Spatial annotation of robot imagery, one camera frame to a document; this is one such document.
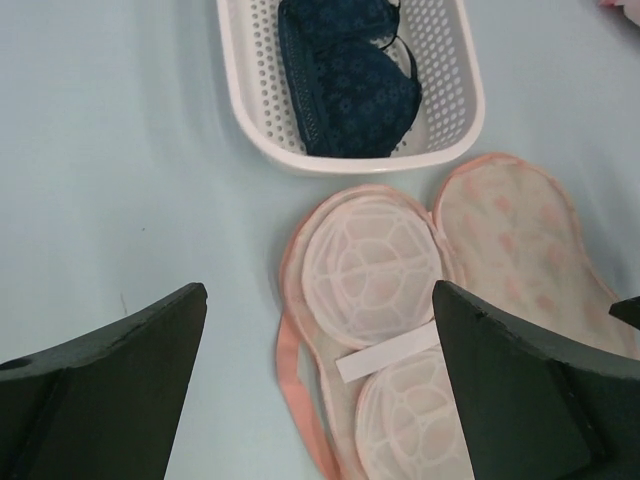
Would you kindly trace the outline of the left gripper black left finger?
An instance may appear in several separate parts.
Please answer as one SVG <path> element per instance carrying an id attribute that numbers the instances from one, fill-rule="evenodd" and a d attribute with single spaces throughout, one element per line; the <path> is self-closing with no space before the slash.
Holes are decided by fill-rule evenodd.
<path id="1" fill-rule="evenodd" d="M 203 284 L 1 365 L 4 479 L 162 479 L 207 313 Z"/>

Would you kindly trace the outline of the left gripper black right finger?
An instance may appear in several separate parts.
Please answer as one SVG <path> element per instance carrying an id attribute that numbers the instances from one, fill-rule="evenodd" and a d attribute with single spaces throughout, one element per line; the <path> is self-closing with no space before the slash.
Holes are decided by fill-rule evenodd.
<path id="1" fill-rule="evenodd" d="M 439 280 L 433 306 L 478 479 L 636 479 L 639 363 Z"/>

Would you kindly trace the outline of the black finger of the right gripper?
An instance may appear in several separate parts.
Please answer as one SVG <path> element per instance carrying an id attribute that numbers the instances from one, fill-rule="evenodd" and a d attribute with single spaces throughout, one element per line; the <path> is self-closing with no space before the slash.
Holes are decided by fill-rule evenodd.
<path id="1" fill-rule="evenodd" d="M 609 314 L 640 330 L 640 297 L 629 298 L 611 305 Z"/>

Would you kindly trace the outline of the floral mesh laundry bag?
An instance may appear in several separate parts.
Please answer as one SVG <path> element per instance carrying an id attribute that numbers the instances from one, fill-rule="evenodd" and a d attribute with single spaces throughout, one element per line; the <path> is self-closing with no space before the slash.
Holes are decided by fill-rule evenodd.
<path id="1" fill-rule="evenodd" d="M 436 327 L 439 280 L 639 363 L 639 330 L 609 314 L 621 300 L 543 170 L 482 156 L 447 177 L 432 209 L 382 185 L 338 192 L 280 268 L 277 376 L 323 477 L 478 479 Z"/>

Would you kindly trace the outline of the dark blue lace bra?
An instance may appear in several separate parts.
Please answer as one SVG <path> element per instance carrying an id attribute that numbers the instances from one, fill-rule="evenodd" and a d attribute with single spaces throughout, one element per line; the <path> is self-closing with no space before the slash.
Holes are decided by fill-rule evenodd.
<path id="1" fill-rule="evenodd" d="M 422 101 L 413 56 L 403 71 L 398 1 L 282 1 L 278 37 L 298 132 L 308 155 L 388 157 Z"/>

